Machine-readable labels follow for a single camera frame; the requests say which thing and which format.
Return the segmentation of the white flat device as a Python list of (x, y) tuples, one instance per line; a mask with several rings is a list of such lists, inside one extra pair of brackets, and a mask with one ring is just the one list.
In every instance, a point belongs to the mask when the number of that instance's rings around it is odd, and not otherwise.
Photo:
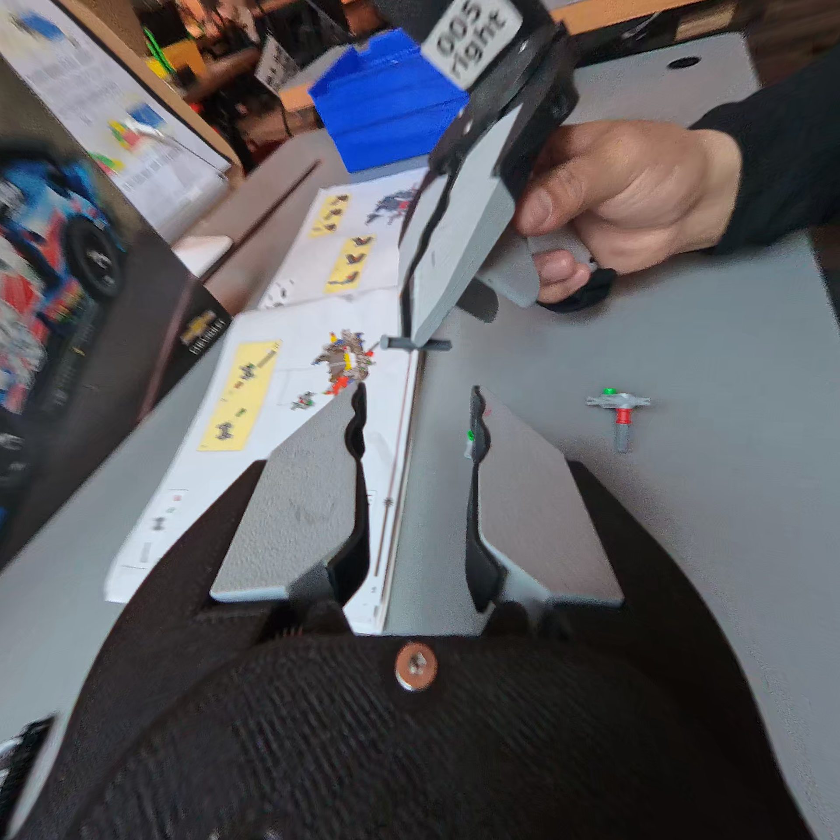
[(202, 280), (224, 259), (234, 240), (224, 235), (187, 236), (173, 244), (173, 254), (191, 275)]

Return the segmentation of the person's right forearm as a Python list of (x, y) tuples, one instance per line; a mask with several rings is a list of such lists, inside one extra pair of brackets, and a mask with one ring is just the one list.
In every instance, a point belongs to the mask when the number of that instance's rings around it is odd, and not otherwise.
[(771, 245), (839, 215), (839, 47), (693, 123), (731, 137), (741, 153), (738, 194), (719, 241), (727, 255)]

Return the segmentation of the lego set box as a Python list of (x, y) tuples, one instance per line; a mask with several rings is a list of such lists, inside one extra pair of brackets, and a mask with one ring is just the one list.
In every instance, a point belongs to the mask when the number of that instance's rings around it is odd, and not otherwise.
[(5, 567), (230, 316), (84, 153), (2, 140)]

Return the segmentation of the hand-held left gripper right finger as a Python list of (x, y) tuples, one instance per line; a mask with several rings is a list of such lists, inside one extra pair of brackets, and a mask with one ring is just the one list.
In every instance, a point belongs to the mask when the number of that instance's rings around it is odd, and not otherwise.
[(513, 602), (615, 608), (624, 593), (566, 457), (497, 396), (475, 385), (465, 579), (478, 613)]

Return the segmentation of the grey lego axle connector assembly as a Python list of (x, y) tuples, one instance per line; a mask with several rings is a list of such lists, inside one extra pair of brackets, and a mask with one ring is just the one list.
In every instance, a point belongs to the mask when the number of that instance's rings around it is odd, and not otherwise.
[(652, 401), (649, 397), (608, 387), (600, 395), (587, 397), (585, 404), (614, 414), (614, 449), (618, 454), (626, 455), (631, 449), (634, 412), (638, 408), (650, 407)]

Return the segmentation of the open instruction booklet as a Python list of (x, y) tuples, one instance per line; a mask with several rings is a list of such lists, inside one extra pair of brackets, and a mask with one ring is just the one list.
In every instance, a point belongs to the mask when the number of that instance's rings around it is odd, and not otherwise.
[(112, 561), (107, 602), (127, 604), (246, 468), (362, 383), (371, 565), (345, 614), (358, 633), (382, 632), (418, 355), (380, 339), (400, 326), (398, 239), (426, 171), (318, 191), (257, 309), (228, 328), (203, 402)]

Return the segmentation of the printed sheet acrylic stand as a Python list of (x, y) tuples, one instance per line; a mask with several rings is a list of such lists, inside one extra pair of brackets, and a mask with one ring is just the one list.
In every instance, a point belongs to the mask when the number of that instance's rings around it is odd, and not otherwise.
[(229, 143), (87, 5), (1, 9), (2, 59), (169, 243), (240, 182)]

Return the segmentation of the blue storage bin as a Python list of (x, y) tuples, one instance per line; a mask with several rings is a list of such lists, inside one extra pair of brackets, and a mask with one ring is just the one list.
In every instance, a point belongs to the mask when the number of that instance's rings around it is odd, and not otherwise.
[(308, 93), (349, 173), (429, 154), (469, 99), (401, 29), (349, 47)]

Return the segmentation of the yellow green plastic frame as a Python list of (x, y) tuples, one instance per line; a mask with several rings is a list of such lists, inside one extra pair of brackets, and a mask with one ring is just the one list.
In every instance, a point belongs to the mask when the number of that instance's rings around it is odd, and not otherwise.
[(162, 79), (174, 77), (179, 72), (174, 63), (174, 47), (180, 42), (168, 35), (158, 38), (148, 26), (142, 26), (143, 36), (149, 56), (146, 63)]

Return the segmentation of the person's right hand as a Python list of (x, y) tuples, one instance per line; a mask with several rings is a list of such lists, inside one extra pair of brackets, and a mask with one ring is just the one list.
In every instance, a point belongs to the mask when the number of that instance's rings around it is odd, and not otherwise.
[(716, 130), (596, 121), (550, 136), (514, 227), (543, 237), (572, 226), (595, 263), (618, 275), (718, 244), (739, 195), (742, 153)]

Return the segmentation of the white printed card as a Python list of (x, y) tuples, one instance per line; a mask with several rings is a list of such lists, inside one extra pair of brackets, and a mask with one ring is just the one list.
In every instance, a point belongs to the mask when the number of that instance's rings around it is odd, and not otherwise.
[(280, 96), (280, 91), (300, 72), (298, 63), (284, 50), (272, 35), (267, 35), (259, 61), (255, 68), (255, 78), (269, 92)]

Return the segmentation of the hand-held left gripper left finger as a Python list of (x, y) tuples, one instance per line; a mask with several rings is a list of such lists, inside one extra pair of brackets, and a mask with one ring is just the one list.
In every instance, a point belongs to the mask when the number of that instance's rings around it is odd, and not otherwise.
[(331, 600), (370, 569), (365, 384), (352, 384), (268, 457), (211, 597), (220, 603)]

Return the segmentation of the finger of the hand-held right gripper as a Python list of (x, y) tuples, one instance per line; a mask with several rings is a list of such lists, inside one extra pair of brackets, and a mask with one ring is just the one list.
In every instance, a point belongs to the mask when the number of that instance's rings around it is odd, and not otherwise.
[(453, 176), (427, 174), (398, 249), (398, 279), (404, 323), (441, 323), (455, 272), (455, 252), (446, 220)]
[(415, 349), (432, 339), (511, 220), (515, 202), (496, 168), (517, 118), (513, 109), (480, 137), (443, 194), (443, 213), (408, 276)]

